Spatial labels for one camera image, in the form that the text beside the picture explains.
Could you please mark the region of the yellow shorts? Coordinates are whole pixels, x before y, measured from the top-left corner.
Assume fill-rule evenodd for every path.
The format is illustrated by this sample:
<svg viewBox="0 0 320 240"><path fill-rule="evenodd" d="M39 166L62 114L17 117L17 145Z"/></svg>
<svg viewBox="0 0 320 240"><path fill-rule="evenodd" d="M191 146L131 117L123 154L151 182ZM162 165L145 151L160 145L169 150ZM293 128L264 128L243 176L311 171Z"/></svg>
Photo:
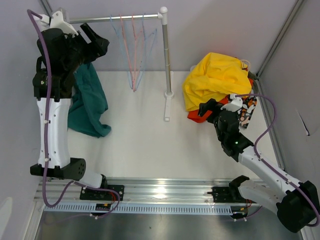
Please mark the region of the yellow shorts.
<svg viewBox="0 0 320 240"><path fill-rule="evenodd" d="M248 94L252 85L248 65L236 57L210 52L182 84L185 110L192 112L210 99L217 102L230 94Z"/></svg>

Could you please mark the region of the pink wire hanger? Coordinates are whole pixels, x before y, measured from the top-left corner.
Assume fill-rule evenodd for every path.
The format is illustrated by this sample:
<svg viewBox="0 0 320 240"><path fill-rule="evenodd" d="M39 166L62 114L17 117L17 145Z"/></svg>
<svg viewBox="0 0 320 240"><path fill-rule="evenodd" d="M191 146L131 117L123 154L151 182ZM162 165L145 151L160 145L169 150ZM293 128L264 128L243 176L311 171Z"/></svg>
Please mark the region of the pink wire hanger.
<svg viewBox="0 0 320 240"><path fill-rule="evenodd" d="M125 52L126 52L127 63L128 63L128 67L129 67L129 73L130 73L131 89L133 90L133 92L135 92L136 91L136 87L135 87L135 83L136 83L135 72L132 69L132 64L131 64L131 59L130 59L130 54L129 54L129 48L128 48L128 44L127 44L125 24L124 24L122 16L120 15L119 17L120 17L120 23L121 23L121 32L122 32L122 37L123 37L123 43L124 43L124 48L125 48Z"/></svg>
<svg viewBox="0 0 320 240"><path fill-rule="evenodd" d="M133 75L132 75L132 90L135 92L138 87L138 78L141 71L141 64L144 51L144 26L136 28L135 21L131 19L132 32L134 38L134 54L133 54Z"/></svg>

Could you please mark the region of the camouflage orange black shorts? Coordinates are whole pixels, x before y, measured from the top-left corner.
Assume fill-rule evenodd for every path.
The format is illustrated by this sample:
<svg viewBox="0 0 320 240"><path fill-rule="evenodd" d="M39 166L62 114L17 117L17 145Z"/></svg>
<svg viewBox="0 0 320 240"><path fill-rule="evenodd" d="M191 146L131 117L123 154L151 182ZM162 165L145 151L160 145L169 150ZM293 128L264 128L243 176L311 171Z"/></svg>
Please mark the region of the camouflage orange black shorts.
<svg viewBox="0 0 320 240"><path fill-rule="evenodd" d="M238 110L239 126L243 129L247 129L254 110L257 106L258 100L255 96L242 97L242 107Z"/></svg>

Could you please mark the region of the olive green shorts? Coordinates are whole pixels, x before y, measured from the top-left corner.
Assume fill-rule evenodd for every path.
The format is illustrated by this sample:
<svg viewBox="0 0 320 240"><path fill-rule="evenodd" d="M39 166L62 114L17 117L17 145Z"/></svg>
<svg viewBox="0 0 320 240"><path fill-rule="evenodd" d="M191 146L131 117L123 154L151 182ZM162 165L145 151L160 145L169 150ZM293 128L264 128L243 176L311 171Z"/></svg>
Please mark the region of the olive green shorts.
<svg viewBox="0 0 320 240"><path fill-rule="evenodd" d="M248 71L247 77L252 86L257 86L258 77L256 74L252 73L251 71Z"/></svg>

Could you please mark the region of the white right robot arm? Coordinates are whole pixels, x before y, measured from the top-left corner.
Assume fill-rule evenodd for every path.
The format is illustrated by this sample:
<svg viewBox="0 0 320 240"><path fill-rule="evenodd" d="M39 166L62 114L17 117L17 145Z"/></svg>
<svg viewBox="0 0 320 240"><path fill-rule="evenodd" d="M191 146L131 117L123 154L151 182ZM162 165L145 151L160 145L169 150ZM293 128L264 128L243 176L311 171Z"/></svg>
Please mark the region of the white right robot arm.
<svg viewBox="0 0 320 240"><path fill-rule="evenodd" d="M274 213L282 225L292 233L304 227L320 224L320 201L317 187L310 181L301 182L268 161L257 149L257 144L240 132L238 110L242 99L234 96L221 104L215 99L199 105L198 115L211 114L206 119L215 127L217 139L224 153L253 171L267 187L256 184L246 176L230 182L228 196L234 202L252 200Z"/></svg>

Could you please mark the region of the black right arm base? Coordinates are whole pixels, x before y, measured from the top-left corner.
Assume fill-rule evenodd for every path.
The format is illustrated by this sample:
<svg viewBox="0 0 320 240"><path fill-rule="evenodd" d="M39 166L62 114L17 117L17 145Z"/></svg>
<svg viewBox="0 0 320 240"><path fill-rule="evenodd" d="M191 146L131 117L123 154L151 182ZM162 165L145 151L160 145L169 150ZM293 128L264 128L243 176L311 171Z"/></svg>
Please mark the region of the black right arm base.
<svg viewBox="0 0 320 240"><path fill-rule="evenodd" d="M238 187L245 181L250 180L249 177L241 175L231 182L228 186L213 186L207 194L211 195L214 203L246 203L238 190Z"/></svg>

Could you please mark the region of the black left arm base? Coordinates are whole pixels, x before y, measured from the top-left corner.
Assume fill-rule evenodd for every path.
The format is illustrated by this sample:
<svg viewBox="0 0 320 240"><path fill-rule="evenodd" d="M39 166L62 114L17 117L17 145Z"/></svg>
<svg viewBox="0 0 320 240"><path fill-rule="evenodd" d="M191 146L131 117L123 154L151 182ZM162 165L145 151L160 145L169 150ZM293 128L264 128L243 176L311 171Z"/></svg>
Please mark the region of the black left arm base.
<svg viewBox="0 0 320 240"><path fill-rule="evenodd" d="M102 191L96 189L82 189L79 199L80 200L89 200L89 201L112 201L116 202L120 199L123 200L125 193L125 186L120 184L108 184L107 178L102 176L102 183L100 186L102 189L112 190L119 194L119 198L114 192Z"/></svg>

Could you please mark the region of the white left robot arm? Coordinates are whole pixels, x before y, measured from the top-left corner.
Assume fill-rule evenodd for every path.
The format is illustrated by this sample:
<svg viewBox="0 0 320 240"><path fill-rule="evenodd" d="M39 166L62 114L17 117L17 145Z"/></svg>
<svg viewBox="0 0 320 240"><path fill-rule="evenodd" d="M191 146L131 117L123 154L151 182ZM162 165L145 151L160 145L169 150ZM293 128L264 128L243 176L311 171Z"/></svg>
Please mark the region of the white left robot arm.
<svg viewBox="0 0 320 240"><path fill-rule="evenodd" d="M83 23L81 31L69 33L61 27L41 31L36 42L40 56L32 80L34 97L40 115L41 144L36 164L30 167L33 176L73 180L91 187L97 200L108 196L107 179L103 174L87 169L83 158L74 158L68 149L68 112L72 101L74 72L104 56L109 41Z"/></svg>

